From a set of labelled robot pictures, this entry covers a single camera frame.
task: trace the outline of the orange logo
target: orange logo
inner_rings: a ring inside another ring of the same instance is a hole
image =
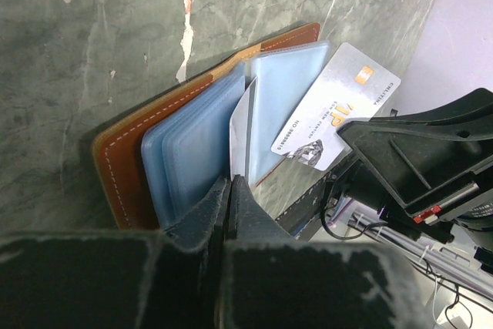
[[[364,85],[367,83],[368,79],[373,75],[374,70],[365,65],[360,73],[354,78],[358,84]]]
[[[339,112],[331,112],[330,115],[332,116],[332,126],[339,126],[341,123],[344,122],[344,120],[349,116],[350,111],[354,109],[354,107],[351,104],[347,104],[347,108],[344,108],[343,106],[336,106],[336,110]]]

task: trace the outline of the card holder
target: card holder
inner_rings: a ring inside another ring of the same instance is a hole
[[[92,156],[118,227],[159,228],[140,155],[142,138],[149,128],[205,92],[238,62],[260,52],[314,42],[319,31],[318,23],[310,23],[235,52],[226,61],[156,97],[101,132],[92,143]]]
[[[283,161],[284,157],[272,153],[270,147],[293,108],[327,64],[329,52],[329,42],[313,42],[263,53],[251,60],[251,75],[256,86],[246,156],[245,177],[249,185],[260,183]]]
[[[227,174],[229,121],[244,90],[240,63],[144,136],[142,158],[162,228],[183,217]]]

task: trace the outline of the white cable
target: white cable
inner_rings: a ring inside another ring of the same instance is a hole
[[[421,264],[421,261],[424,259],[424,256],[426,256],[426,253],[429,251],[429,249],[430,249],[429,246],[426,246],[423,249],[423,254],[421,255],[421,257],[419,257],[418,264]]]
[[[363,217],[364,217],[364,214],[363,214],[363,213],[360,213],[360,216],[357,218],[356,226],[354,227],[354,229],[357,229],[357,226],[360,224],[361,219],[362,219]]]
[[[382,232],[382,229],[383,229],[383,228],[384,228],[384,227],[380,227],[380,228],[378,228],[377,240],[378,240],[378,238],[380,237],[380,233]]]
[[[433,320],[434,322],[441,327],[441,325],[438,323],[437,318],[434,315],[434,303],[437,300],[437,290],[438,290],[438,279],[435,274],[433,274],[434,277],[434,289],[433,289],[433,301],[431,302],[431,314],[433,315]]]

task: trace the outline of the card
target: card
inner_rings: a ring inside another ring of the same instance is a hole
[[[257,79],[246,88],[230,119],[230,175],[247,176],[250,161],[250,130]]]
[[[369,119],[388,101],[401,80],[370,57],[344,43],[294,110],[271,150],[326,170],[346,149],[337,129],[348,119]]]

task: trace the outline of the brown leather wallet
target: brown leather wallet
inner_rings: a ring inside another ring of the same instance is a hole
[[[316,42],[319,31],[318,23],[310,23],[252,45],[100,133],[92,143],[92,156],[118,227],[159,228],[140,156],[140,144],[148,129],[187,104],[241,60],[268,50]]]

